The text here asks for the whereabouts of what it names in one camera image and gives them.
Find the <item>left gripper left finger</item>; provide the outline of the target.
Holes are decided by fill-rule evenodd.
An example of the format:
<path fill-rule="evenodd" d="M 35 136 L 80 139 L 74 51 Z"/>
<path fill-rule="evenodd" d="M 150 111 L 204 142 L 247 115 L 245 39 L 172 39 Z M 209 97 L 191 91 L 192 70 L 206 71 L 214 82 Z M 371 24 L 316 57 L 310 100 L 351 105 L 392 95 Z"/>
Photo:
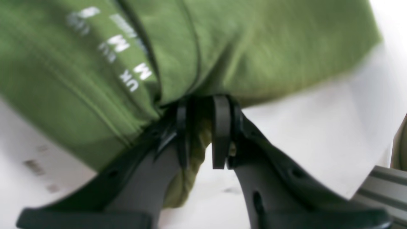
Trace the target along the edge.
<path fill-rule="evenodd" d="M 74 194 L 19 215 L 20 229 L 156 229 L 167 188 L 190 166 L 190 98 Z"/>

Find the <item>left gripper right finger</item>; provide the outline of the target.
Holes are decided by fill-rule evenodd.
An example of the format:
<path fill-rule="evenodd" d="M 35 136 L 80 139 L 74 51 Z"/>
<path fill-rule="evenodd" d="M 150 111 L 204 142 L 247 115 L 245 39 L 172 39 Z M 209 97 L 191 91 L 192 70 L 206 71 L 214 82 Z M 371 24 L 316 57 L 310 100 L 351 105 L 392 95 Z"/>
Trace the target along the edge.
<path fill-rule="evenodd" d="M 212 97 L 212 163 L 233 170 L 253 229 L 388 229 L 391 216 L 340 197 L 272 145 L 229 96 Z"/>

